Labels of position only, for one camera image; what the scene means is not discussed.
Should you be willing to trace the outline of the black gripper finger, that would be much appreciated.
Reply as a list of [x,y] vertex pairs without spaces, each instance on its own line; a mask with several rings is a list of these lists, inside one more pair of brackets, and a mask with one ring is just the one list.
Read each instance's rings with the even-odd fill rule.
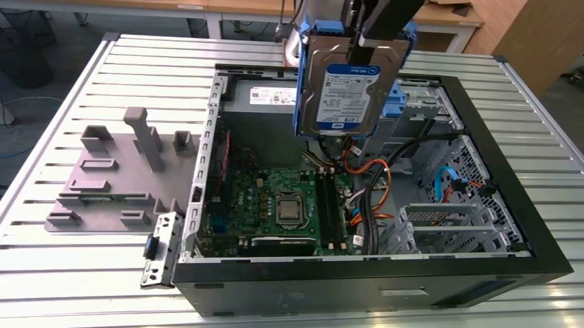
[[381,41],[394,40],[425,1],[361,1],[351,24],[350,64],[367,64]]

